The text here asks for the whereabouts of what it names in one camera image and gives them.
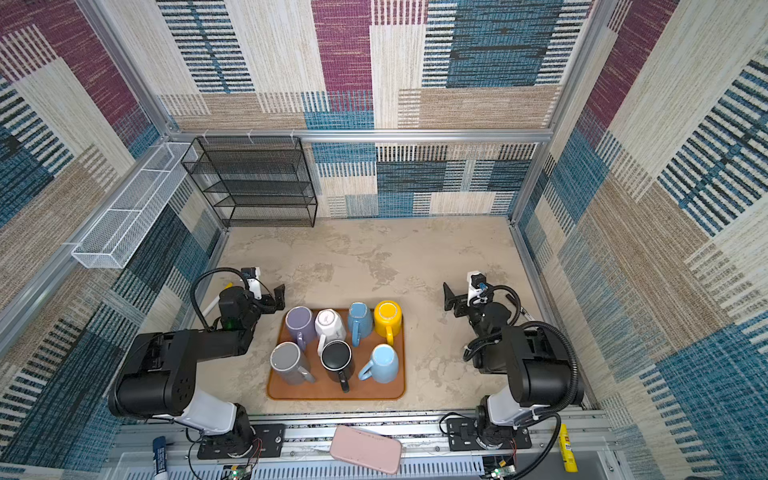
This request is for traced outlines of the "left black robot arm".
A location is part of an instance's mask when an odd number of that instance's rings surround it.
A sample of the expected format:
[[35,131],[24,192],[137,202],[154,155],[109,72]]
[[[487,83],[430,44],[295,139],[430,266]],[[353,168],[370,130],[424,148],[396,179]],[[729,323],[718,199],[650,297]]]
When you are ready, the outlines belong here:
[[[196,291],[203,279],[216,273],[234,274],[242,284],[220,292],[220,317],[209,324]],[[190,302],[202,327],[137,335],[108,395],[110,412],[116,417],[169,420],[194,429],[201,435],[201,449],[215,459],[253,452],[257,437],[245,407],[196,385],[200,362],[245,354],[259,319],[285,309],[283,284],[260,295],[251,290],[252,284],[262,285],[255,268],[218,267],[193,280]]]

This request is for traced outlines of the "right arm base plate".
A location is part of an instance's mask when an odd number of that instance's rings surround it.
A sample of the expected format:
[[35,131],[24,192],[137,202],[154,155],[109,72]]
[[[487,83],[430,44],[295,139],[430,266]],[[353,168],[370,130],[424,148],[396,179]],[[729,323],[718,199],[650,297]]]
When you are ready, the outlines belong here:
[[482,424],[473,418],[449,416],[439,422],[451,451],[530,449],[530,435],[522,428]]

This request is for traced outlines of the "yellow mug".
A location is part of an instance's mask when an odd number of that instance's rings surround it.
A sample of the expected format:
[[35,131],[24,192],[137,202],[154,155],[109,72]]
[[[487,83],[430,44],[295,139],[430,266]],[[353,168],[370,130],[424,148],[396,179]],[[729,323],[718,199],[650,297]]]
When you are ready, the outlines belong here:
[[384,338],[390,346],[394,346],[395,337],[402,330],[402,309],[391,300],[379,302],[373,311],[374,331]]

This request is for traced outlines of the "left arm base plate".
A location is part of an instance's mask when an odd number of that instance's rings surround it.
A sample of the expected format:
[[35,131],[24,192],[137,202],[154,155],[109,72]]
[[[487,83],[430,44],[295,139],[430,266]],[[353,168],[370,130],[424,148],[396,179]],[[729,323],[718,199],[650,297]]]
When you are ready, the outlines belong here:
[[279,457],[285,434],[285,424],[256,424],[244,433],[230,432],[204,436],[196,458],[198,460],[224,460]]

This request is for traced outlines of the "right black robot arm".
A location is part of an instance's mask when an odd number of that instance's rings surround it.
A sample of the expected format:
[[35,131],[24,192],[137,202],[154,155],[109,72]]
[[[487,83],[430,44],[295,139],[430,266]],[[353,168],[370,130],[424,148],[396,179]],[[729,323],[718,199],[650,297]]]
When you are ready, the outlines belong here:
[[462,352],[482,374],[504,375],[507,386],[484,396],[471,425],[450,420],[453,448],[529,448],[527,429],[579,403],[584,395],[575,349],[556,327],[536,321],[518,293],[490,285],[482,274],[456,295],[443,286],[444,309],[468,319],[475,338]]

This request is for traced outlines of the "grey mug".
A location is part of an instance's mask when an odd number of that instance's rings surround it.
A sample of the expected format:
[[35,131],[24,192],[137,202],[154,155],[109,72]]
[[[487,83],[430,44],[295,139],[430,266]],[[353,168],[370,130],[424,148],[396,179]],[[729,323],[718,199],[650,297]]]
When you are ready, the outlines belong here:
[[270,354],[271,368],[289,385],[315,383],[309,362],[298,344],[282,342]]

